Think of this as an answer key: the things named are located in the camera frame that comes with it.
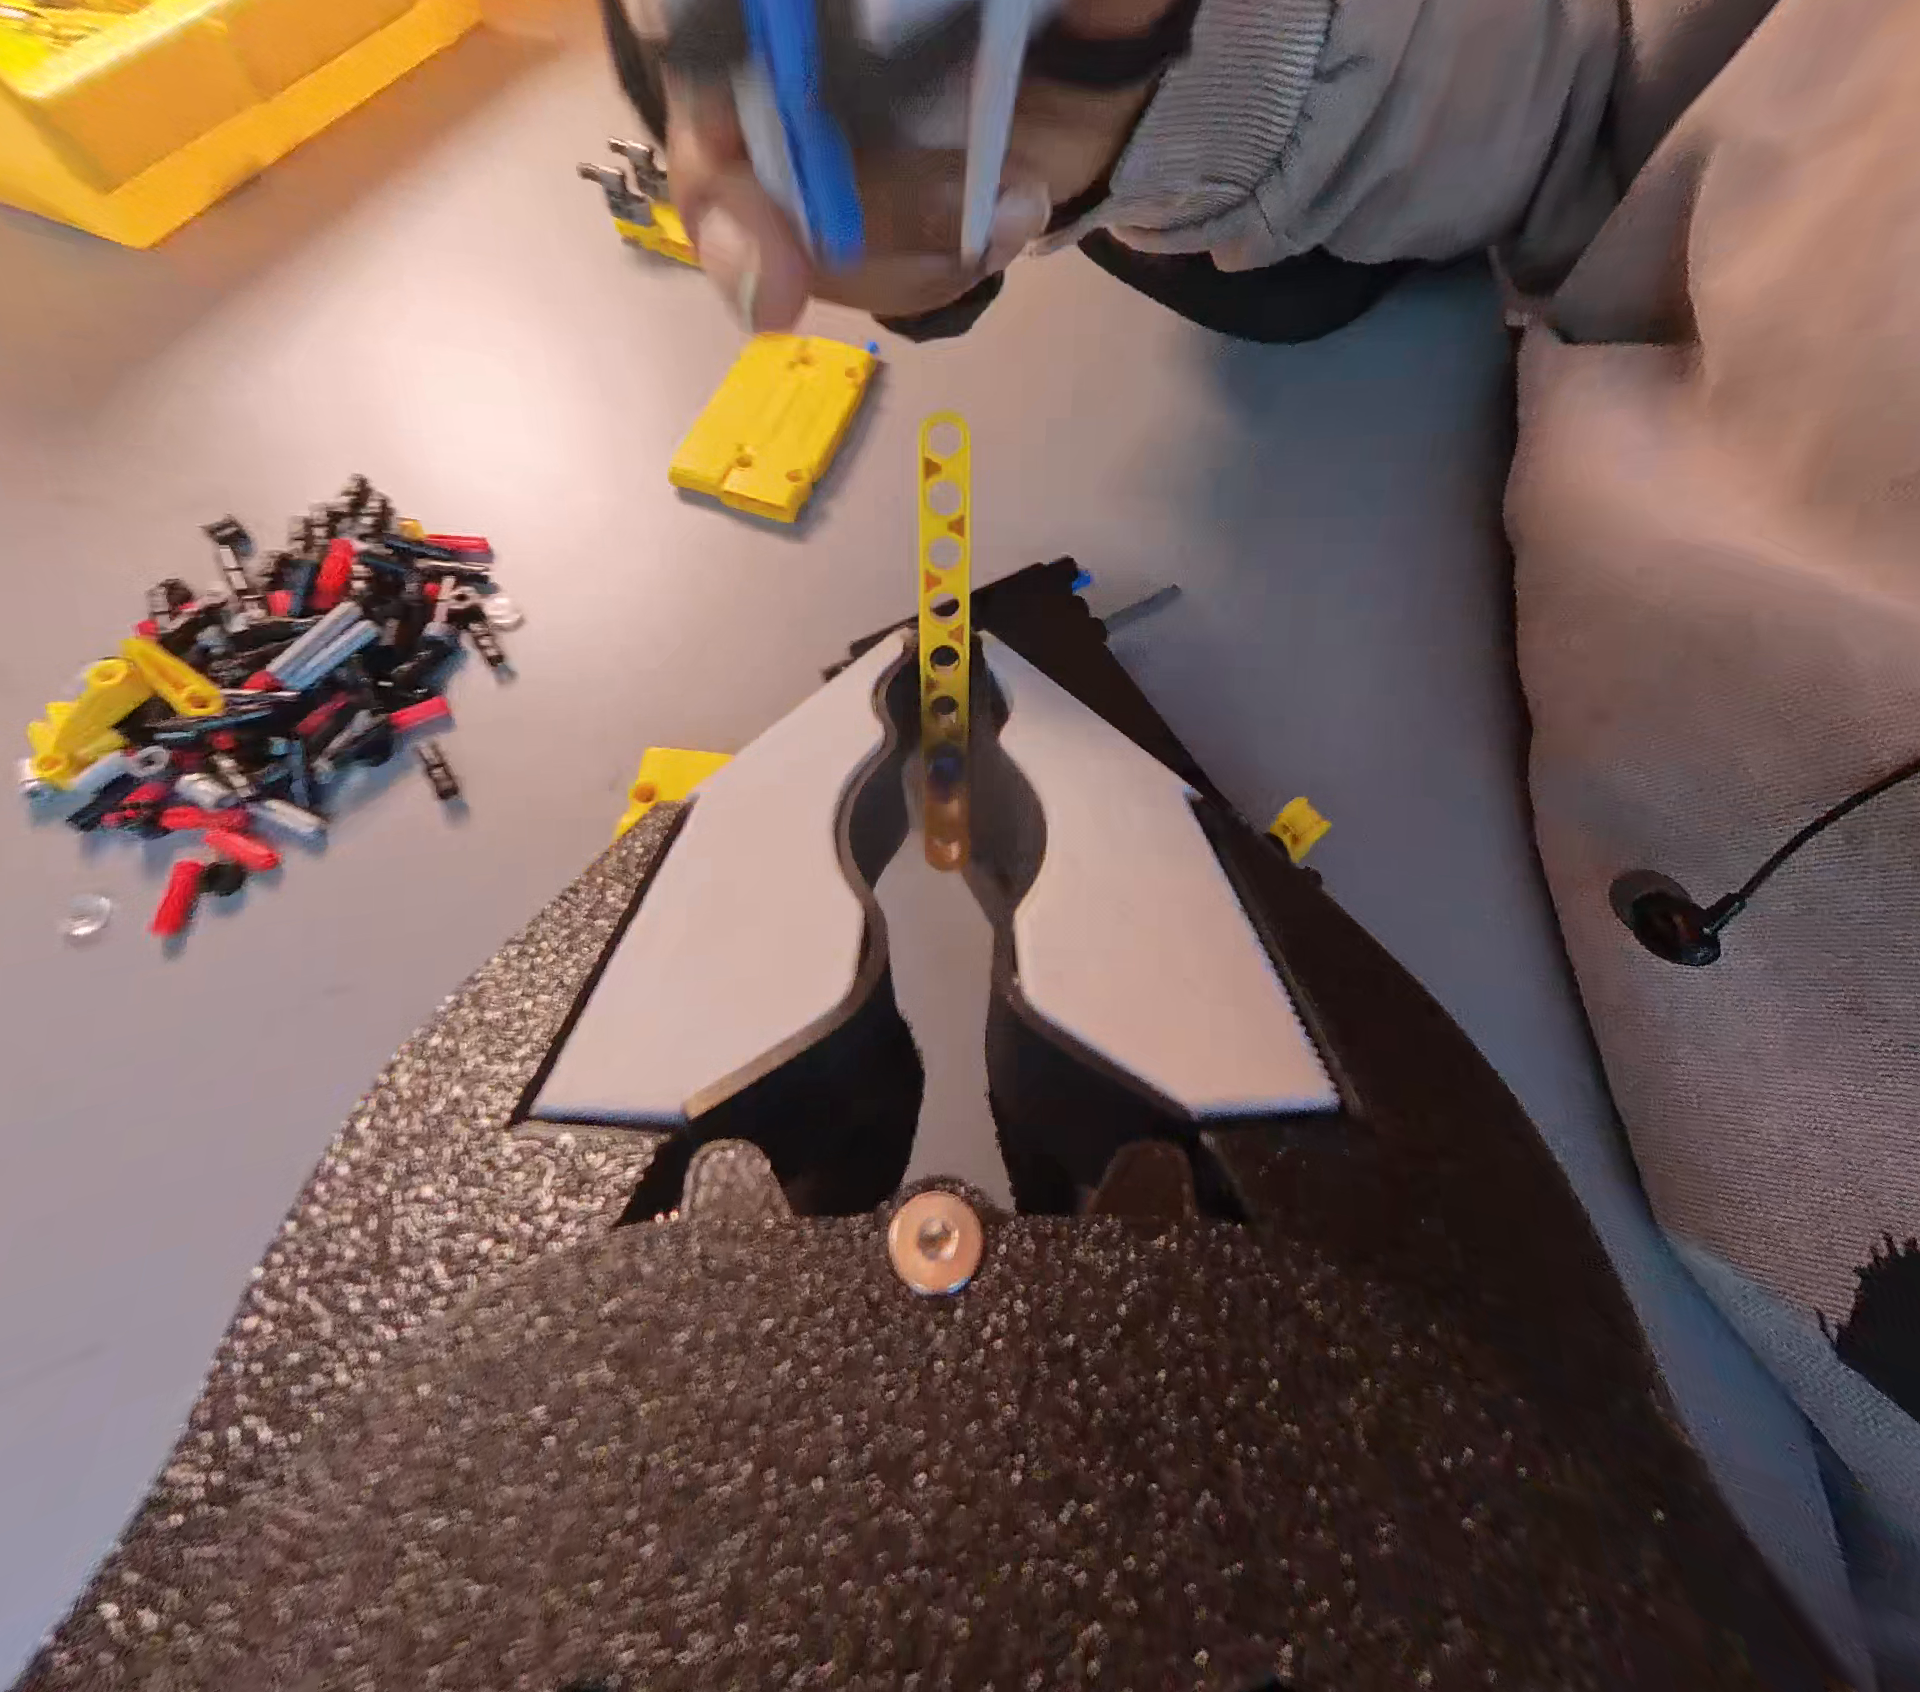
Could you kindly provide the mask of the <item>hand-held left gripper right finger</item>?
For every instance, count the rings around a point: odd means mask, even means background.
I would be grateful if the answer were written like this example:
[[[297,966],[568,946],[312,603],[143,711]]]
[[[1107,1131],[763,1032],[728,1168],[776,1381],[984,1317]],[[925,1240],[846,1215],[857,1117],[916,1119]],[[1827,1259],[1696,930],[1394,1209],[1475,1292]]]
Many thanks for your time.
[[[1011,912],[1025,1007],[1190,1119],[1337,1112],[1195,791],[995,633],[979,647],[1042,823]]]

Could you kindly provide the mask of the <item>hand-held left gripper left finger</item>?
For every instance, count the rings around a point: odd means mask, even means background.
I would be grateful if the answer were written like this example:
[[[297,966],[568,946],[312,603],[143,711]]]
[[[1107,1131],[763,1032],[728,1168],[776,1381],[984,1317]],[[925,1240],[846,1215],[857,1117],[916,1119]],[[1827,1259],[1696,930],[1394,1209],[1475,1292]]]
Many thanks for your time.
[[[896,743],[886,692],[912,663],[906,630],[881,635],[694,789],[532,1119],[685,1128],[850,1007],[875,910],[850,806]]]

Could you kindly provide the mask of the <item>blue building pin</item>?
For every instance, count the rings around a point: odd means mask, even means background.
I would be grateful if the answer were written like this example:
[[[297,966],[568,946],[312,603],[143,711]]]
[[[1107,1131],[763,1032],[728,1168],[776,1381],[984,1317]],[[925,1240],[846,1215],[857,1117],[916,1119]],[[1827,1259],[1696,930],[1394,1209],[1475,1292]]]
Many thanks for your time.
[[[736,0],[734,110],[761,186],[829,270],[866,252],[852,147],[829,110],[818,0]]]

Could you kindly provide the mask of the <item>long yellow building beam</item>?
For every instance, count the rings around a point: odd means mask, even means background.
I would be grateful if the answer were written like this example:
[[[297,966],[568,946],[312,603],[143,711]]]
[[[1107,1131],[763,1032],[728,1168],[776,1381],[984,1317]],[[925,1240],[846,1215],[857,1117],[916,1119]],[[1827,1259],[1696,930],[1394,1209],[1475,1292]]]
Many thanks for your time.
[[[969,856],[971,439],[955,411],[923,419],[918,444],[918,711],[927,865]]]

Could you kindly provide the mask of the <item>pile of small building parts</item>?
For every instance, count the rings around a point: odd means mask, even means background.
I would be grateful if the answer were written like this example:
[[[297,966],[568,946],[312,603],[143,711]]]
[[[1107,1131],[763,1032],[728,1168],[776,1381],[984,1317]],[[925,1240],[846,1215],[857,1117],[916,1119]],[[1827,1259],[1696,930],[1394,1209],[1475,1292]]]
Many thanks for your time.
[[[362,474],[266,547],[204,525],[211,575],[147,586],[130,632],[22,731],[12,784],[37,822],[155,854],[147,933],[173,951],[206,906],[240,903],[319,854],[388,774],[467,815],[447,749],[467,668],[515,675],[522,623],[485,534],[401,512]]]

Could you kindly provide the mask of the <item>person's right forearm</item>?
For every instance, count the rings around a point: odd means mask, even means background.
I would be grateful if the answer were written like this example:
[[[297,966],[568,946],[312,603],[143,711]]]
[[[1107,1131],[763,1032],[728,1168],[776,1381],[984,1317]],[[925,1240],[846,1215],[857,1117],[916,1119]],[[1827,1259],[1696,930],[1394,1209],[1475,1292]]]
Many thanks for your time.
[[[1547,287],[1724,59],[1724,0],[1197,0],[1060,237],[1225,272],[1500,249]]]

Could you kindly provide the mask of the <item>grey desk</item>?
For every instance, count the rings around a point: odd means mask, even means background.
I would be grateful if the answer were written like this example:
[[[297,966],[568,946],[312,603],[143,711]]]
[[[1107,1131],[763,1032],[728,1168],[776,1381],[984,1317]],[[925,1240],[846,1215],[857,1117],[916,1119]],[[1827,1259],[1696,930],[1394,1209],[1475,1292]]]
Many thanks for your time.
[[[742,335],[572,150],[601,23],[473,37],[157,253],[4,223],[4,1669],[13,1688],[1827,1688],[1717,1472],[1820,1473],[1643,1204],[1524,804],[1475,267],[1327,344],[1079,260],[884,340],[796,527],[667,485]],[[971,439],[969,854],[925,860],[918,444]],[[22,719],[204,525],[352,476],[488,534],[467,815],[398,767],[163,950]],[[1025,1005],[1037,801],[974,595],[1071,558],[1337,1092],[1190,1119]],[[649,747],[888,625],[852,1004],[684,1128],[529,1104]],[[874,845],[854,820],[906,800]],[[1263,839],[1303,800],[1300,883]],[[1013,864],[1010,912],[967,878]],[[68,942],[68,902],[112,897]]]

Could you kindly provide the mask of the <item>person's right hand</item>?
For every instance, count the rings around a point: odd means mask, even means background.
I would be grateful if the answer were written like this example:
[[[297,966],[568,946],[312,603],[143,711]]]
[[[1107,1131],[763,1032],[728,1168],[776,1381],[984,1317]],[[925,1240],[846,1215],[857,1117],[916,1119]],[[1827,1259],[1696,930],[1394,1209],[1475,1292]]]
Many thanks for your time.
[[[789,332],[812,302],[869,317],[916,317],[959,299],[1042,240],[1053,210],[1095,186],[1124,151],[1151,91],[1088,89],[1030,76],[1019,86],[992,229],[962,253],[964,158],[900,147],[857,163],[866,260],[814,263],[760,186],[724,86],[666,77],[671,202],[711,287],[751,334]]]

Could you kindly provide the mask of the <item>yellow black toy robot body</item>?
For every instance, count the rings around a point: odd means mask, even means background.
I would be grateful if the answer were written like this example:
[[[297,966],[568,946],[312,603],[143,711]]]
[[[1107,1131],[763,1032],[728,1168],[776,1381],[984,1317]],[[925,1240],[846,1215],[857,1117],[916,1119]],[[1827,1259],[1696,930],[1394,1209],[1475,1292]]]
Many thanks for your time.
[[[1083,574],[1069,555],[1034,562],[979,588],[971,595],[971,623],[990,633],[1000,647],[1019,654],[1030,668],[1043,674],[1064,694],[1075,697],[1094,717],[1106,722],[1118,736],[1124,736],[1145,752],[1147,757],[1176,774],[1195,800],[1215,806],[1220,818],[1238,818],[1227,797],[1203,774],[1192,752],[1178,739],[1170,723],[1118,659],[1109,639],[1124,619],[1118,611],[1106,619],[1098,617],[1082,595],[1088,583],[1089,575]],[[825,699],[854,668],[860,668],[861,662],[871,663],[868,654],[875,651],[875,647],[886,651],[896,643],[900,633],[907,633],[909,625],[912,619],[903,619],[856,642],[848,649],[848,655],[822,670],[819,684],[800,699],[794,709],[810,709],[819,699]],[[699,754],[667,745],[647,747],[629,791],[628,811],[623,813],[625,823],[619,828],[622,833],[639,830],[647,836],[646,843],[623,837],[615,837],[611,843],[611,854],[632,865],[632,887],[622,912],[622,924],[632,920],[639,910],[647,890],[659,875],[667,848],[685,823],[685,804],[695,797],[724,763],[728,763],[725,754]],[[861,811],[860,818],[854,820],[861,831],[871,828],[868,836],[874,842],[868,842],[868,854],[871,856],[874,882],[877,882],[884,872],[884,862],[874,848],[884,836],[881,828],[891,831],[888,818],[891,818],[894,811],[903,815],[903,806],[906,797],[891,793],[871,818]],[[1318,893],[1324,887],[1324,878],[1311,864],[1302,862],[1309,837],[1307,825],[1314,818],[1318,818],[1318,813],[1311,811],[1303,797],[1290,800],[1279,815],[1279,823],[1274,825],[1271,833],[1261,842],[1274,848],[1276,856],[1290,860],[1291,864],[1287,868],[1302,873],[1300,883]],[[979,878],[974,865],[965,868],[965,872],[971,873],[967,878],[971,896],[987,913],[1011,912],[1018,878],[1013,864],[1010,862],[1004,868],[1001,864],[990,864],[987,839],[978,839],[978,843],[978,868],[985,875]]]

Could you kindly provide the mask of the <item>small yellow pinned assembly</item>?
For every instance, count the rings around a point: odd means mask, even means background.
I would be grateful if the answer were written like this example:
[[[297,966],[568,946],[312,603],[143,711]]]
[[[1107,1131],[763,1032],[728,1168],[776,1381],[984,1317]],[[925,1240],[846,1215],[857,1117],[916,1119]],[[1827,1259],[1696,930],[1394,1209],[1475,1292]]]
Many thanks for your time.
[[[597,187],[615,234],[628,246],[667,263],[699,267],[699,253],[670,202],[659,150],[639,137],[611,137],[611,162],[578,162],[576,176]]]

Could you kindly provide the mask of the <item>yellow building panel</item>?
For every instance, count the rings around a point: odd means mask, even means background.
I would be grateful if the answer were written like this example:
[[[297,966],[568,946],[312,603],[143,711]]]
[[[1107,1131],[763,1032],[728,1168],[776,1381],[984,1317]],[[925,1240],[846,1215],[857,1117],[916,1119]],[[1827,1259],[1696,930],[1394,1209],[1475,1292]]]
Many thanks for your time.
[[[796,525],[879,368],[871,344],[806,334],[750,337],[673,452],[670,485]]]

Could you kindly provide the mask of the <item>person's beige sweatshirt torso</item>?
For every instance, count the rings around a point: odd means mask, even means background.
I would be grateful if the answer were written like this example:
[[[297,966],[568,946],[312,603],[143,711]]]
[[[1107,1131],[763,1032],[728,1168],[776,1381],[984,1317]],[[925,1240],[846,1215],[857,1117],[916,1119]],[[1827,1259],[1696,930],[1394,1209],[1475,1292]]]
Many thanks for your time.
[[[1854,1620],[1915,1688],[1915,0],[1613,0],[1616,204],[1522,346],[1531,791],[1653,1218],[1831,1445]]]

